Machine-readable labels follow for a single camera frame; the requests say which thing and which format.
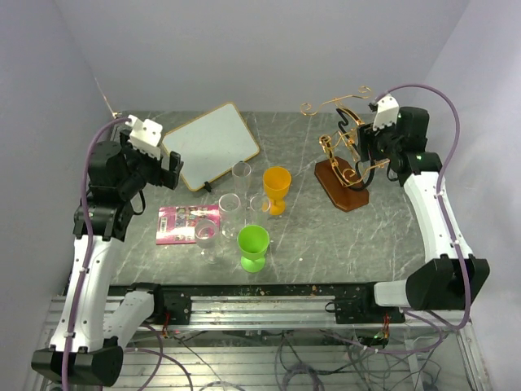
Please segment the pink booklet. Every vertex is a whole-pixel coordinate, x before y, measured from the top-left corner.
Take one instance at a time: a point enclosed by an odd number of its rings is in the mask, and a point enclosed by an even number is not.
[[[219,207],[217,205],[161,207],[155,244],[195,243],[195,224],[201,218],[208,218],[219,226]]]

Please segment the wooden base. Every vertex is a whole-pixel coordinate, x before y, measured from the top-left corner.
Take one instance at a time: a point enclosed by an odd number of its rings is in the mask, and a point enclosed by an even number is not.
[[[344,159],[336,158],[339,162],[339,169],[350,169],[351,165]],[[369,192],[367,189],[363,191],[353,191],[349,187],[343,187],[339,179],[336,177],[331,163],[328,160],[315,164],[315,176],[331,199],[331,202],[338,209],[349,212],[369,203]],[[354,174],[349,180],[356,180],[359,177]]]

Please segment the gray marble surface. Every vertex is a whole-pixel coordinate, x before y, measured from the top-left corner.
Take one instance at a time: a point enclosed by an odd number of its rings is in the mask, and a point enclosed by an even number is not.
[[[199,112],[133,112],[176,128]],[[370,203],[349,213],[333,206],[314,176],[315,163],[326,159],[318,138],[336,131],[338,116],[320,113],[244,112],[260,145],[248,163],[253,169],[251,194],[262,192],[262,174],[273,165],[291,172],[281,217],[271,217],[271,244],[265,268],[249,274],[240,265],[237,244],[222,239],[225,255],[216,265],[204,262],[196,244],[156,245],[158,210],[167,205],[216,204],[233,192],[231,174],[213,184],[213,192],[192,192],[180,181],[175,191],[147,186],[147,210],[134,217],[112,284],[155,283],[334,283],[401,279],[423,264],[418,222],[404,191],[377,170],[369,187]],[[349,160],[344,148],[338,156]],[[135,200],[136,210],[139,201]]]

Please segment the clear plastic cup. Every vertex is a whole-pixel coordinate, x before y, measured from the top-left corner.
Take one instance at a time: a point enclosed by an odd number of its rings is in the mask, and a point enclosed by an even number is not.
[[[252,167],[248,163],[240,161],[232,167],[231,174],[234,177],[235,193],[245,200],[252,184]]]
[[[235,239],[244,225],[239,196],[234,193],[224,194],[219,199],[219,214],[222,235],[227,239]]]
[[[271,203],[266,195],[257,194],[250,199],[250,215],[252,224],[266,228]]]
[[[195,225],[195,242],[201,248],[201,255],[207,263],[217,263],[219,253],[219,229],[217,224],[207,218]]]

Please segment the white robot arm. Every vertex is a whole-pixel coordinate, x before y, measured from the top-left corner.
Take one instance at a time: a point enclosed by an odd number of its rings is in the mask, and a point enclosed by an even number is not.
[[[374,301],[380,306],[415,310],[462,310],[465,293],[456,246],[466,264],[471,300],[488,277],[489,268],[486,260],[474,257],[459,230],[444,178],[439,182],[440,158],[425,152],[429,115],[421,108],[400,108],[389,94],[376,108],[374,122],[358,128],[359,152],[362,159],[389,159],[414,207],[425,246],[425,265],[407,279],[376,283]]]
[[[104,318],[116,260],[127,226],[136,214],[130,201],[148,183],[174,189],[182,168],[175,152],[170,154],[169,169],[161,168],[161,125],[141,122],[135,116],[128,122],[131,130],[120,133],[119,143],[97,143],[89,158],[87,204],[94,232],[89,266],[84,269],[89,236],[80,206],[74,217],[74,262],[63,313],[49,346],[34,352],[31,362],[35,371],[53,381],[62,380],[67,354],[69,383],[113,385],[123,363],[123,348],[132,335],[148,319],[157,321],[164,316],[160,285],[137,283],[119,308]],[[78,283],[82,275],[85,278]],[[74,313],[71,331],[69,319]]]

